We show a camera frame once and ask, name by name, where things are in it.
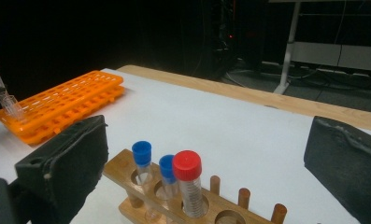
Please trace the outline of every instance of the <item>red cap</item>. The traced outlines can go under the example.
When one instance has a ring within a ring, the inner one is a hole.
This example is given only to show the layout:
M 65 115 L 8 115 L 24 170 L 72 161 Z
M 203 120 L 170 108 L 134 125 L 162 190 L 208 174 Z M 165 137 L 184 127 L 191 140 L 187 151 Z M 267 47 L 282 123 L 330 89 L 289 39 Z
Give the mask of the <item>red cap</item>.
M 182 181 L 195 180 L 202 174 L 202 160 L 194 151 L 180 151 L 173 158 L 173 173 Z

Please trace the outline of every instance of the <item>metal stand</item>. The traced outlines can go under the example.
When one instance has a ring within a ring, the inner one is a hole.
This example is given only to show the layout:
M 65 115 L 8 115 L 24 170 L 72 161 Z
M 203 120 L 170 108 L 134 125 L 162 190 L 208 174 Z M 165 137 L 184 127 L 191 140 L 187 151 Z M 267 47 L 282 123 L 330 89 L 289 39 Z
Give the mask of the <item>metal stand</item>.
M 287 83 L 287 76 L 288 76 L 288 71 L 291 65 L 291 57 L 293 54 L 293 42 L 295 39 L 296 25 L 298 24 L 298 16 L 299 16 L 300 8 L 301 8 L 301 2 L 296 2 L 295 7 L 293 9 L 293 21 L 291 22 L 290 35 L 288 37 L 287 48 L 285 51 L 280 84 L 276 87 L 273 93 L 283 94 L 289 86 L 289 84 Z

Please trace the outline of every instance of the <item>blue-capped tube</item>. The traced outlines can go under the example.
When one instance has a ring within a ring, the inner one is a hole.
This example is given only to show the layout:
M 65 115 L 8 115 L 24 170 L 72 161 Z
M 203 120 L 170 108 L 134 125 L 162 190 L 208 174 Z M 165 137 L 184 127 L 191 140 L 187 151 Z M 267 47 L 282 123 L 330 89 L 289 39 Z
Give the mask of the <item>blue-capped tube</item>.
M 144 192 L 153 190 L 153 171 L 150 166 L 152 146 L 147 141 L 139 141 L 133 144 L 132 150 L 137 168 L 137 184 L 141 185 Z M 147 203 L 145 206 L 147 208 L 145 213 L 147 223 L 158 222 L 162 214 Z
M 164 198 L 168 201 L 176 197 L 176 195 L 179 193 L 178 182 L 173 173 L 173 158 L 174 155 L 165 155 L 159 160 Z M 176 222 L 170 217 L 166 217 L 165 223 L 175 224 Z

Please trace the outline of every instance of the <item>cable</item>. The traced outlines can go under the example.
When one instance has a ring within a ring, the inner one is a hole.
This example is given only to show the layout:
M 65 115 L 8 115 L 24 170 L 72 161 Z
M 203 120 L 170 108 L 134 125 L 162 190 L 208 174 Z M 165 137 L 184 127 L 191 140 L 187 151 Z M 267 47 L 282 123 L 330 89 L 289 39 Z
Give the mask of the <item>cable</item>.
M 314 101 L 318 101 L 320 96 L 322 94 L 322 89 L 320 90 L 319 94 L 317 94 L 316 98 L 314 99 Z
M 342 23 L 343 23 L 343 18 L 345 17 L 345 11 L 346 11 L 346 4 L 347 3 L 348 3 L 348 0 L 345 0 L 345 3 L 343 4 L 342 17 L 340 19 L 339 27 L 337 28 L 334 44 L 336 44 L 337 38 L 339 37 L 339 33 L 340 33 L 341 28 L 342 28 Z
M 364 3 L 366 2 L 366 0 L 363 0 L 363 2 L 360 4 L 360 6 L 357 8 L 357 12 L 360 11 L 360 9 L 364 6 Z
M 293 77 L 293 76 L 288 76 L 288 77 L 293 78 L 293 79 L 303 79 L 303 78 L 306 78 L 306 77 L 311 77 L 311 76 L 313 76 L 313 75 L 315 75 L 319 72 L 319 68 L 320 68 L 320 66 L 318 68 L 316 68 L 314 71 L 312 71 L 311 73 L 306 74 L 306 75 L 301 76 L 301 77 Z
M 226 76 L 227 76 L 227 77 L 225 77 L 226 79 L 228 79 L 230 81 L 233 81 L 235 84 L 237 84 L 241 87 L 248 88 L 248 86 L 245 86 L 245 85 L 241 84 L 240 82 L 236 81 L 234 78 L 232 78 L 231 75 L 228 72 L 226 72 Z
M 325 72 L 322 72 L 322 74 L 325 75 L 327 78 L 332 79 L 336 83 L 352 87 L 352 90 L 368 90 L 368 91 L 371 90 L 371 83 L 368 84 L 368 85 L 365 85 L 365 86 L 354 85 L 354 84 L 351 84 L 351 83 L 347 83 L 347 82 L 338 80 L 335 77 L 328 76 Z
M 197 69 L 199 69 L 200 63 L 202 62 L 202 59 L 203 59 L 203 52 L 205 51 L 205 44 L 206 44 L 206 22 L 205 22 L 205 11 L 203 7 L 203 0 L 200 0 L 200 7 L 202 9 L 203 42 L 202 42 L 202 49 L 200 50 L 199 61 L 197 62 L 196 67 L 191 73 L 192 76 L 194 76 L 194 73 L 196 73 Z
M 299 81 L 301 81 L 302 83 L 305 83 L 307 84 L 308 86 L 311 86 L 311 87 L 317 87 L 317 88 L 327 88 L 327 87 L 330 87 L 330 80 L 326 77 L 322 77 L 323 79 L 323 83 L 316 83 L 316 82 L 313 82 L 313 81 L 308 81 L 307 79 L 304 79 L 304 78 L 300 78 Z

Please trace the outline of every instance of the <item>wooden peg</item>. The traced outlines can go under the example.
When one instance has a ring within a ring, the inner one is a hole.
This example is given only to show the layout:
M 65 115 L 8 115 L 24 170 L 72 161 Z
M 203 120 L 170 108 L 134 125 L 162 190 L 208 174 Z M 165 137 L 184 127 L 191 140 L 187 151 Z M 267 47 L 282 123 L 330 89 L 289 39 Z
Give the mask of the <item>wooden peg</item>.
M 287 208 L 281 203 L 277 203 L 273 210 L 272 218 L 270 220 L 275 224 L 283 224 L 284 218 L 287 215 Z
M 220 195 L 221 179 L 219 176 L 214 175 L 210 178 L 210 192 Z
M 251 192 L 248 189 L 240 189 L 238 191 L 237 205 L 242 208 L 249 209 Z

